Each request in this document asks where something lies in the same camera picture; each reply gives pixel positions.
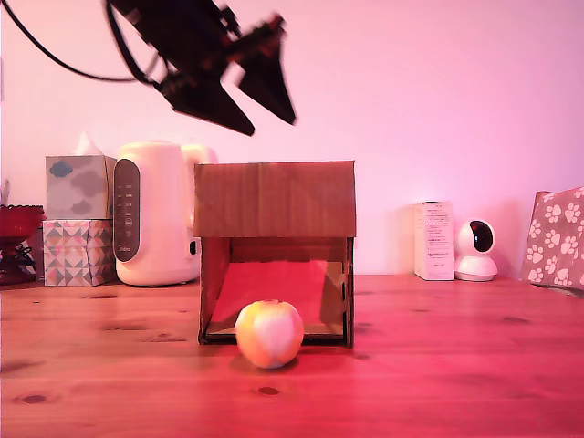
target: product box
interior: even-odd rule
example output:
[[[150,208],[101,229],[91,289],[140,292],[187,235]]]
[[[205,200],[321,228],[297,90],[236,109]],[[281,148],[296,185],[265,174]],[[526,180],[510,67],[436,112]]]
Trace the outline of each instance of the product box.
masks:
[[[104,155],[46,157],[47,220],[111,219],[115,165]]]
[[[98,286],[117,279],[113,221],[45,221],[46,286]]]
[[[197,164],[199,342],[235,343],[241,309],[292,304],[304,343],[354,344],[354,162]]]
[[[419,203],[413,216],[414,274],[424,280],[454,280],[452,203]]]

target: tissue box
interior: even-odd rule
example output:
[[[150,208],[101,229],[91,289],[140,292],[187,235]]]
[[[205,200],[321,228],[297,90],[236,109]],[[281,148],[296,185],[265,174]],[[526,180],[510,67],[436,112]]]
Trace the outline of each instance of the tissue box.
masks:
[[[47,220],[111,219],[115,165],[104,155],[46,157]]]
[[[414,206],[413,272],[424,280],[454,280],[452,203]]]
[[[113,221],[45,221],[46,286],[97,286],[115,280]]]

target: white camera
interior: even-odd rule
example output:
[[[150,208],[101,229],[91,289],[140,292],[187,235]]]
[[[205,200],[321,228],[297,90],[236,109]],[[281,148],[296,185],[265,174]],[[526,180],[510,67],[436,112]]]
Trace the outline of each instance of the white camera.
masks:
[[[454,276],[460,280],[489,281],[497,274],[489,253],[495,247],[495,231],[486,221],[466,222],[458,232],[455,248]]]

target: yellow apple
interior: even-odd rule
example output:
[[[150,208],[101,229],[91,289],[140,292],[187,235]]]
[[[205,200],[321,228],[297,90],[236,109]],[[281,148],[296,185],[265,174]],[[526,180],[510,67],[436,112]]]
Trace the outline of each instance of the yellow apple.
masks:
[[[245,306],[235,322],[242,354],[259,368],[280,368],[294,359],[304,338],[304,324],[294,306],[277,300]]]

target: paw print box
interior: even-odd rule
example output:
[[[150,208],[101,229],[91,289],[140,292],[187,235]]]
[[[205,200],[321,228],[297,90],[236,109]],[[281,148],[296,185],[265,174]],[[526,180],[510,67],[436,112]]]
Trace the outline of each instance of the paw print box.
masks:
[[[104,155],[46,157],[47,220],[111,220],[115,165]]]
[[[584,291],[584,186],[538,192],[527,233],[521,279]]]

